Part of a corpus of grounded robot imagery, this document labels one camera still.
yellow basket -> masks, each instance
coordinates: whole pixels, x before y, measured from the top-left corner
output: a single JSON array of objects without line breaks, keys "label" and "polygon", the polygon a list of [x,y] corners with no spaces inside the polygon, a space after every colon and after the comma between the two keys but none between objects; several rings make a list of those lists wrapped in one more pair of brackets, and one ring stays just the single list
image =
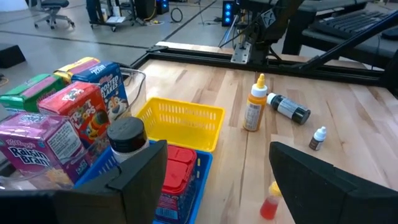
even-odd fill
[{"label": "yellow basket", "polygon": [[223,108],[163,98],[151,98],[138,112],[148,138],[213,152],[223,124]]}]

black cap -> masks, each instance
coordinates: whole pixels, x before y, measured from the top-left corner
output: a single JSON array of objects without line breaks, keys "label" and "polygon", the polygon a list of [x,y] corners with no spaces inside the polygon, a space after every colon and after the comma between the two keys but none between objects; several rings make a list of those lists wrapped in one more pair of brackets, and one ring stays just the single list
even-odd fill
[{"label": "black cap", "polygon": [[129,153],[141,148],[147,141],[144,123],[135,117],[113,121],[106,130],[111,147],[116,152]]}]

white cap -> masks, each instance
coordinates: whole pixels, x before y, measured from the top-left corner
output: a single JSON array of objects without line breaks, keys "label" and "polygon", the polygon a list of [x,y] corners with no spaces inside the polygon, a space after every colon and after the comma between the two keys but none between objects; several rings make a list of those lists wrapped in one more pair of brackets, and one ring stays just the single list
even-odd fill
[{"label": "white cap", "polygon": [[313,135],[313,138],[315,138],[317,141],[324,141],[326,138],[326,127],[322,126],[320,129],[318,129]]},{"label": "white cap", "polygon": [[267,104],[271,105],[272,99],[274,99],[274,97],[276,96],[275,93],[269,93],[267,96]]},{"label": "white cap", "polygon": [[258,88],[257,84],[254,84],[251,87],[251,94],[258,98],[265,97],[267,95],[267,91],[268,91],[268,87],[266,85],[264,85],[263,88]]}]

wooden tabletop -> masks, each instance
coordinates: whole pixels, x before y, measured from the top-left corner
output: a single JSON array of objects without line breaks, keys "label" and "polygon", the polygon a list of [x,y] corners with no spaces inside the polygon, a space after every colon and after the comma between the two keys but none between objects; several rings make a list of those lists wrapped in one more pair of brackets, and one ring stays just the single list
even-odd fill
[{"label": "wooden tabletop", "polygon": [[[207,46],[158,44],[231,52]],[[356,62],[330,64],[364,68]],[[259,214],[267,188],[274,180],[268,158],[271,141],[280,141],[398,190],[398,101],[384,88],[266,74],[269,92],[288,96],[312,113],[299,126],[268,106],[260,130],[249,133],[242,128],[243,117],[247,96],[259,73],[159,60],[148,61],[141,70],[147,74],[148,98],[160,96],[226,110],[196,223],[294,223],[284,202],[273,221],[266,221]],[[321,126],[326,126],[328,134],[321,150],[313,151],[308,144]]]}]

office chair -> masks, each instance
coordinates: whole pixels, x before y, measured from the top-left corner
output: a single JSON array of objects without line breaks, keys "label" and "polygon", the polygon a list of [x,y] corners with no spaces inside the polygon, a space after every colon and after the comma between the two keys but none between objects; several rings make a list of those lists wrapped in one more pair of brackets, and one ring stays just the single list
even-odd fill
[{"label": "office chair", "polygon": [[69,1],[68,0],[26,0],[26,3],[28,4],[29,8],[33,9],[35,7],[35,11],[38,12],[45,12],[48,15],[45,16],[44,18],[41,18],[37,21],[35,21],[35,27],[38,28],[39,26],[37,25],[38,22],[46,21],[51,29],[54,29],[54,25],[57,24],[56,19],[61,19],[64,21],[68,21],[68,23],[72,26],[75,27],[75,23],[69,19],[67,16],[62,16],[62,15],[57,15],[59,10],[64,7],[69,6]]}]

